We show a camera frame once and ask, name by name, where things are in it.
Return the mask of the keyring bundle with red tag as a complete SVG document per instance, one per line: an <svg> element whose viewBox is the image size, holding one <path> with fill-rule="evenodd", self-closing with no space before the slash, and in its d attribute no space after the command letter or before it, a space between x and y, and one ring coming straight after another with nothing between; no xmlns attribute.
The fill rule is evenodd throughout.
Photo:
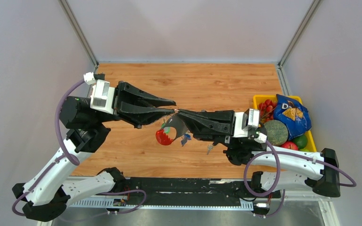
<svg viewBox="0 0 362 226"><path fill-rule="evenodd" d="M180 140L181 146L185 146L192 139L189 129L178 114L164 121L156 131L155 137L157 142L164 146L171 145L177 139Z"/></svg>

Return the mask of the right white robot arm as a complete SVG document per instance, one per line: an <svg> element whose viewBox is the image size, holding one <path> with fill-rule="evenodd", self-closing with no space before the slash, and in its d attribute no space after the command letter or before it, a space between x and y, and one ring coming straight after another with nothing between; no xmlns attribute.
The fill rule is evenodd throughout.
<svg viewBox="0 0 362 226"><path fill-rule="evenodd" d="M255 196L272 191L311 189L325 197L340 197L339 166L336 152L301 152L272 146L266 128L260 125L260 112L194 112L180 109L177 114L193 137L223 144L223 153L233 165L263 165L276 171L254 172L247 183Z"/></svg>

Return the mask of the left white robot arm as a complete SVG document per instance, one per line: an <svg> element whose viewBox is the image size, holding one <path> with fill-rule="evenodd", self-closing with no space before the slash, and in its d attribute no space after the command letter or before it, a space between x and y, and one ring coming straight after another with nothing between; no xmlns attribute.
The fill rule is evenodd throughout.
<svg viewBox="0 0 362 226"><path fill-rule="evenodd" d="M48 222L84 198L96 194L121 195L125 182L117 168L108 168L92 178L69 184L66 179L105 142L110 132L105 122L124 121L140 129L173 114L175 104L124 81L111 87L109 82L97 80L90 98L65 93L58 104L55 123L62 123L68 132L62 137L60 128L56 127L58 151L33 179L13 186L17 201L25 204L22 211L17 211L15 206L12 211L28 219Z"/></svg>

